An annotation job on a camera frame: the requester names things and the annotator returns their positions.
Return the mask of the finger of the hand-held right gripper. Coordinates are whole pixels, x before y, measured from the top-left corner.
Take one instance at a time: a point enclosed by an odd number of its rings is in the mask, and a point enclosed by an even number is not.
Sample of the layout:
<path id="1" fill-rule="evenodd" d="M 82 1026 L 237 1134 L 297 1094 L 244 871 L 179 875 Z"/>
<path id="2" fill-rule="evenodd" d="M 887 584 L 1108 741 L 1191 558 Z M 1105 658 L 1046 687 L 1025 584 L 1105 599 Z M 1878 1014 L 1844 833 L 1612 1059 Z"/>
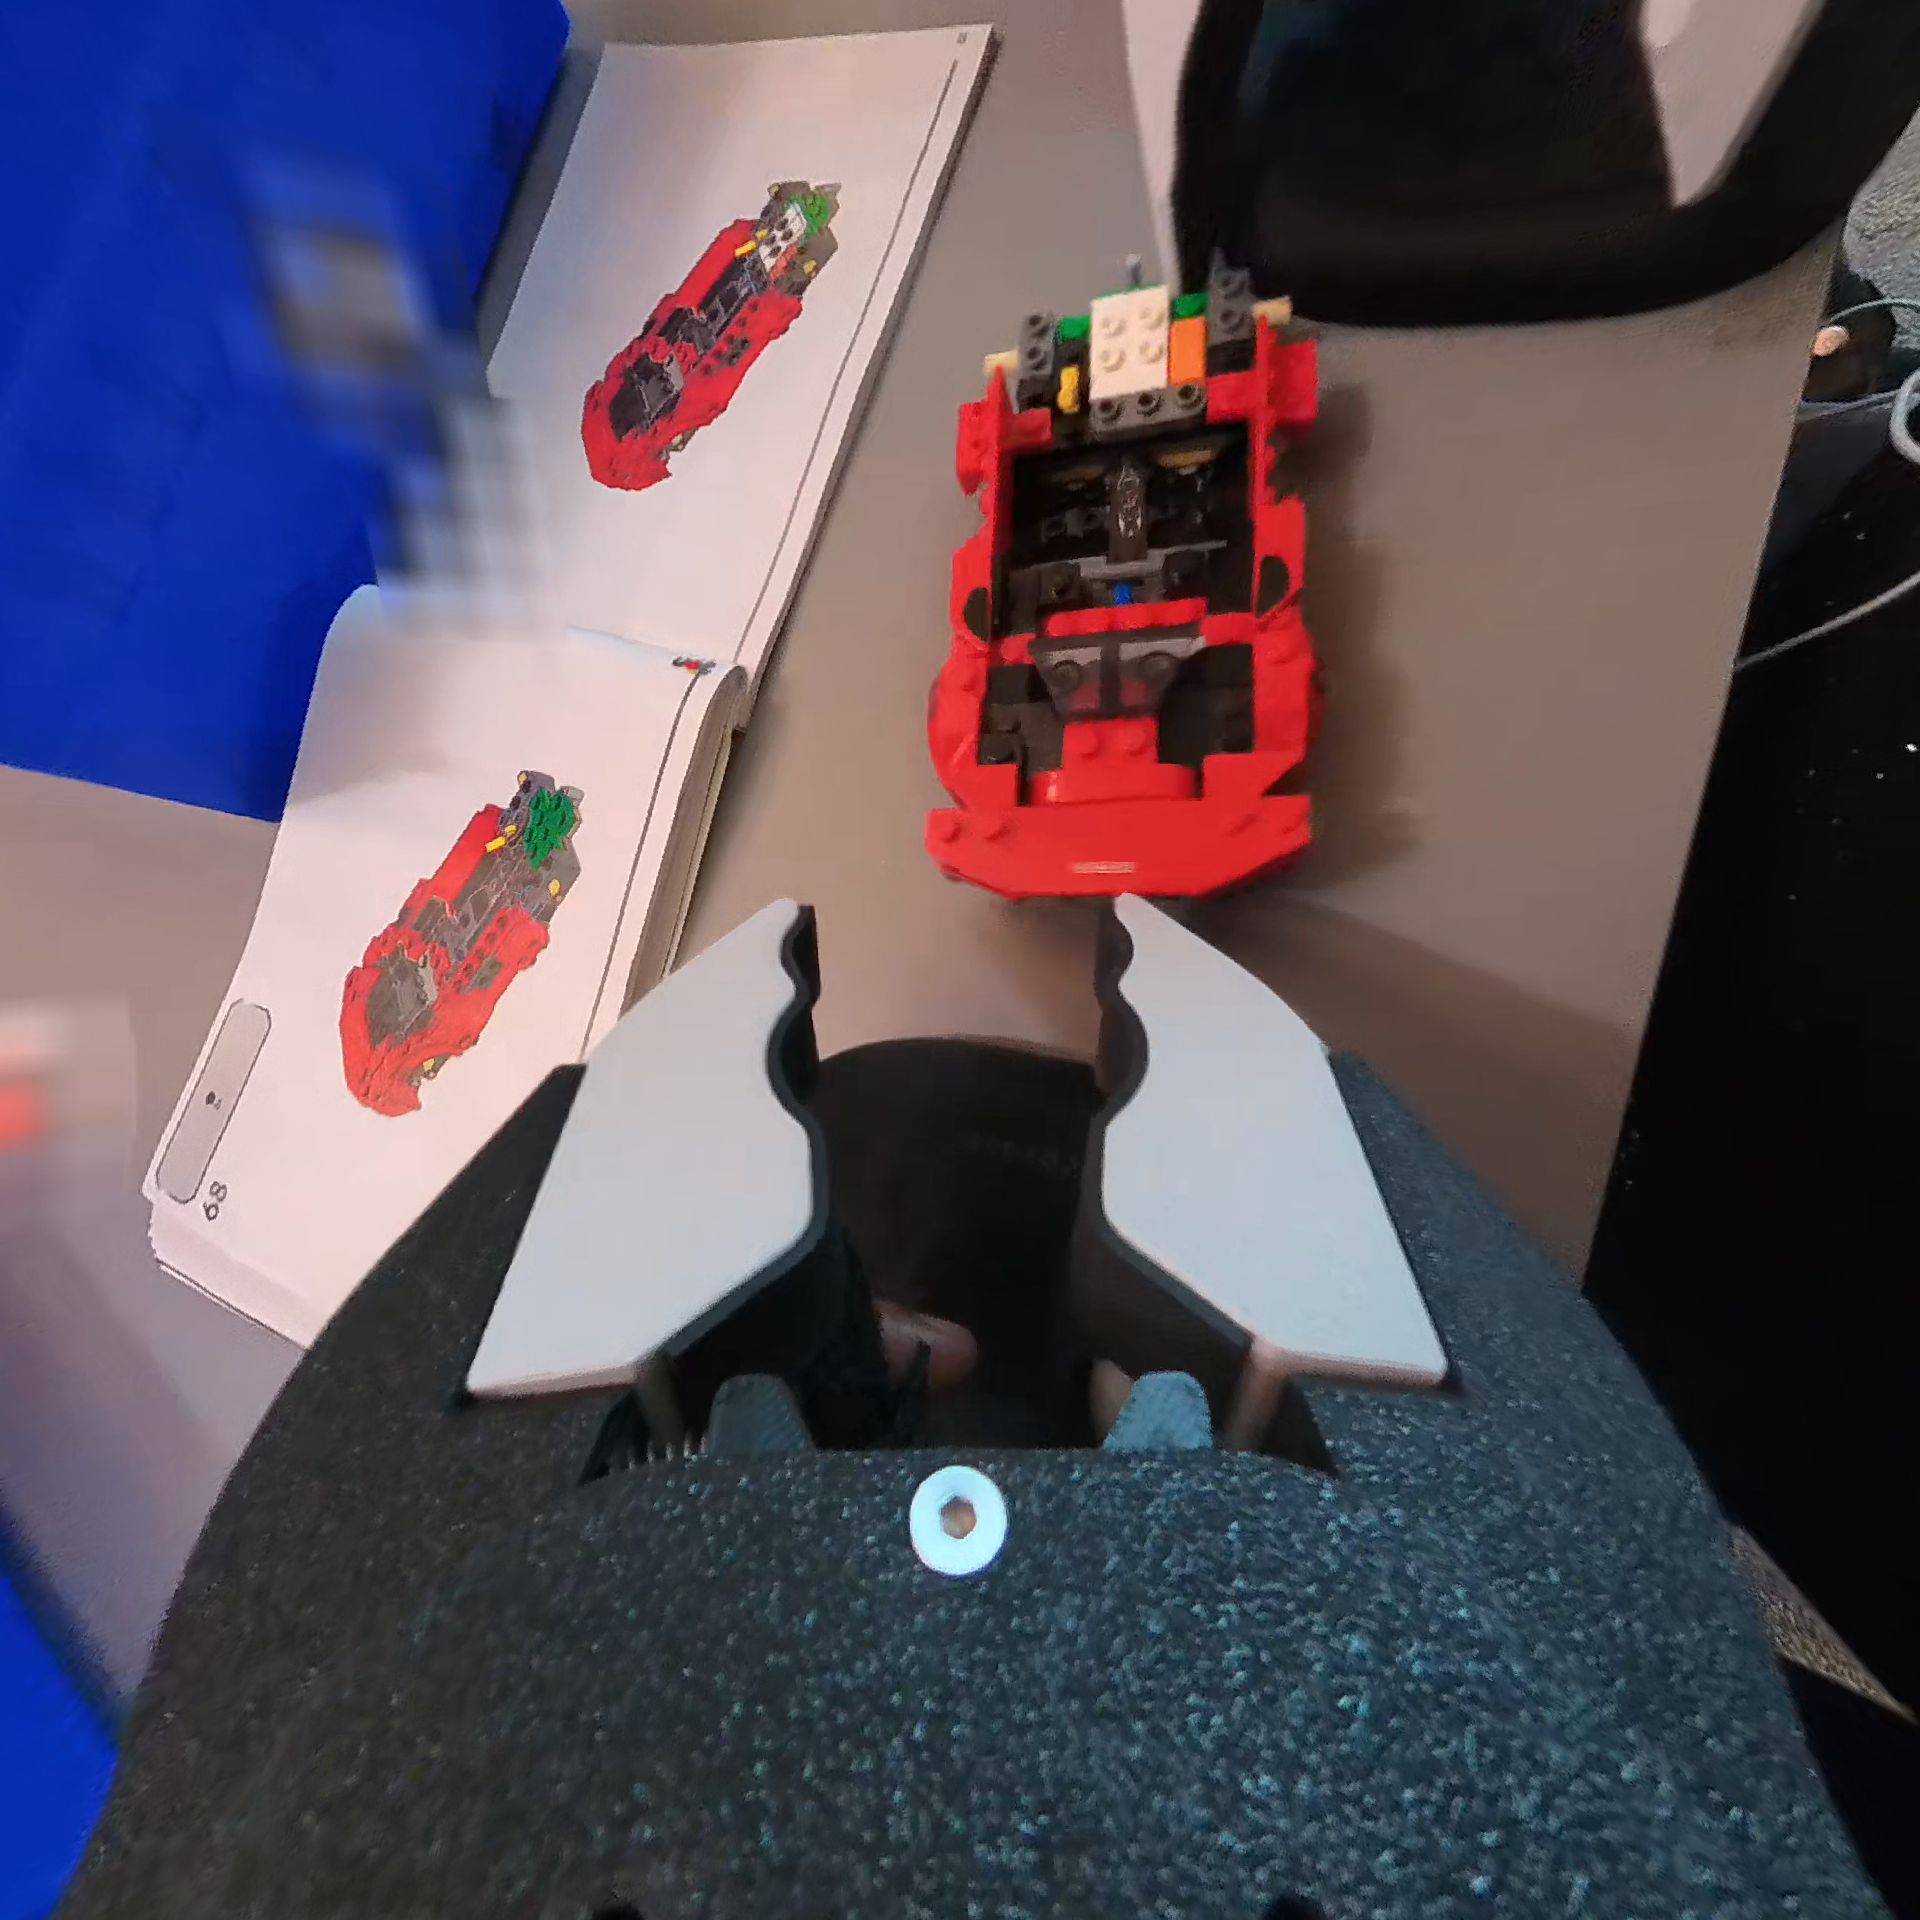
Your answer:
<path id="1" fill-rule="evenodd" d="M 1825 3 L 1642 3 L 1671 204 L 1727 176 Z"/>

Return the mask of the small blue plastic bin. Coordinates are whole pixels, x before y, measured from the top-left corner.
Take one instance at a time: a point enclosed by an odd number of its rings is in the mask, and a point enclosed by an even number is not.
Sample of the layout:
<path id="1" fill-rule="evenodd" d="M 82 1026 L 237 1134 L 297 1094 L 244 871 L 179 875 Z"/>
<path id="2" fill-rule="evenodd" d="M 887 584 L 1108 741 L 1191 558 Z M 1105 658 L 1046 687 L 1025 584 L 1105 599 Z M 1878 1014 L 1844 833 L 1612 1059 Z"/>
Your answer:
<path id="1" fill-rule="evenodd" d="M 123 1703 L 80 1614 L 4 1514 L 4 1913 L 52 1916 L 117 1762 Z"/>

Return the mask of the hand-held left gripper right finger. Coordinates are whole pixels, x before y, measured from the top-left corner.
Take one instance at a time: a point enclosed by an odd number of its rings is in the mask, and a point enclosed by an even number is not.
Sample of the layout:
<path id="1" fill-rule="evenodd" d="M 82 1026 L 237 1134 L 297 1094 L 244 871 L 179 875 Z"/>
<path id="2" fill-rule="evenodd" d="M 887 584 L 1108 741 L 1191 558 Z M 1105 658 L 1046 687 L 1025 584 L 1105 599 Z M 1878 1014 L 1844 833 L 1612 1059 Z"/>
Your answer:
<path id="1" fill-rule="evenodd" d="M 1103 927 L 1098 996 L 1116 1089 L 1092 1225 L 1228 1341 L 1238 1389 L 1441 1387 L 1449 1355 L 1309 1020 L 1135 894 Z"/>

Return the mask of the red lego car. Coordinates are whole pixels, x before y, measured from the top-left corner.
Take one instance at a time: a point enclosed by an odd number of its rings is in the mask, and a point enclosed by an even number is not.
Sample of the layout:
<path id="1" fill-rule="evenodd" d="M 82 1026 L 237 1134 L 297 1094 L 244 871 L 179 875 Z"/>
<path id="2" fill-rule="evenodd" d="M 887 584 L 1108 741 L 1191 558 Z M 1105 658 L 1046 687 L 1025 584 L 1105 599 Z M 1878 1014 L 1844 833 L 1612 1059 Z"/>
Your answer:
<path id="1" fill-rule="evenodd" d="M 986 362 L 925 721 L 947 878 L 1198 898 L 1309 849 L 1322 669 L 1293 454 L 1316 372 L 1289 300 L 1220 251 L 1201 291 L 1034 310 Z"/>

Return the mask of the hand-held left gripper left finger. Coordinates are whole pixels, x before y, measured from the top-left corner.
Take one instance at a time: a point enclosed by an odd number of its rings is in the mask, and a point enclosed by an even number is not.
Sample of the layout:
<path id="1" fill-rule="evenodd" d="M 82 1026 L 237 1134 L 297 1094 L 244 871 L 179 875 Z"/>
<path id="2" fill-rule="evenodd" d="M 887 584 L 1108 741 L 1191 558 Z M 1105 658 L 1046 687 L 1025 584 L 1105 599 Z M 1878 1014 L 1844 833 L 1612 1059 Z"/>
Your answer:
<path id="1" fill-rule="evenodd" d="M 773 898 L 669 974 L 581 1071 L 467 1392 L 628 1384 L 798 1267 L 829 1222 L 818 915 Z"/>

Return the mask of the black honeycomb cushion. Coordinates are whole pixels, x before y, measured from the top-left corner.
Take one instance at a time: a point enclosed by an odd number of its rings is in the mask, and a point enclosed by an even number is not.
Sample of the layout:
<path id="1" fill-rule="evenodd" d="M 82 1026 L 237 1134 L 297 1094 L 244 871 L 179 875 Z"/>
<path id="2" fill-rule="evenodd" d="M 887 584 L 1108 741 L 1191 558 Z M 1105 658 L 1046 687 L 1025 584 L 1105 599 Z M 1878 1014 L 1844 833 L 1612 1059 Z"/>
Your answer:
<path id="1" fill-rule="evenodd" d="M 1352 326 L 1625 317 L 1764 276 L 1832 213 L 1799 122 L 1825 3 L 1727 176 L 1671 204 L 1642 3 L 1195 3 L 1172 267 Z"/>

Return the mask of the large blue plastic bin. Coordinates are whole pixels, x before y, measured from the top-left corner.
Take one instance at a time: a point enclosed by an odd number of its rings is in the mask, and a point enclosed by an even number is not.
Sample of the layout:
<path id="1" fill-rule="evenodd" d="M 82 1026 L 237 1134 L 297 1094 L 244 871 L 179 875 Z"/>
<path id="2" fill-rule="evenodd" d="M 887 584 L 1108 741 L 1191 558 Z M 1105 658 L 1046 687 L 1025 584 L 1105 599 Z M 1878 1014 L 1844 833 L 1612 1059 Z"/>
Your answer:
<path id="1" fill-rule="evenodd" d="M 4 6 L 4 761 L 274 820 L 442 501 L 563 3 Z"/>

